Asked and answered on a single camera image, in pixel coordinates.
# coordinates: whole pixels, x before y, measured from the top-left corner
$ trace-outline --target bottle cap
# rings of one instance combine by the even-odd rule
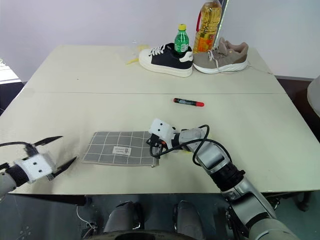
[[[187,25],[185,25],[185,24],[179,24],[179,26],[178,26],[178,30],[179,31],[185,31],[187,29]]]

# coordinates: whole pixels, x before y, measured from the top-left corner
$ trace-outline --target gray cloth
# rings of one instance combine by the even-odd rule
[[[150,155],[147,131],[98,131],[84,153],[83,162],[114,166],[157,166]]]

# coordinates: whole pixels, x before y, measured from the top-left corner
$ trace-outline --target plastic bottle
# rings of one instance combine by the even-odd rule
[[[178,34],[174,39],[174,50],[179,54],[184,53],[189,47],[189,37],[186,33],[187,26],[185,24],[179,24]]]
[[[221,11],[221,4],[218,0],[206,2],[202,6],[196,25],[197,33],[193,46],[194,53],[211,50],[218,31]]]

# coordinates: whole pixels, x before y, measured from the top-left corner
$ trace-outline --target black and white sneaker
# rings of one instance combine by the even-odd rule
[[[192,74],[193,53],[191,47],[183,54],[175,51],[174,43],[143,49],[139,63],[152,72],[189,77]]]

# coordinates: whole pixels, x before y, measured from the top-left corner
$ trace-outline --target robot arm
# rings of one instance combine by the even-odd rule
[[[25,183],[32,184],[37,179],[44,176],[47,176],[49,181],[53,180],[76,160],[77,157],[74,157],[70,161],[56,168],[55,163],[48,154],[40,154],[37,151],[36,146],[46,145],[59,138],[61,138],[61,136],[48,137],[36,142],[35,144],[25,142],[9,142],[0,144],[0,147],[23,144],[25,145],[24,150],[28,155],[27,158],[14,161],[15,164],[13,166],[9,166],[8,163],[0,165],[0,171],[5,169],[5,171],[0,172],[0,201],[7,193],[15,190],[17,187],[20,187]]]
[[[186,149],[196,153],[196,159],[205,172],[218,186],[225,200],[229,202],[229,213],[237,229],[251,240],[297,240],[298,238],[280,221],[266,198],[232,163],[228,152],[221,144],[206,137],[202,128],[175,131],[169,124],[155,119],[149,132],[151,147]]]

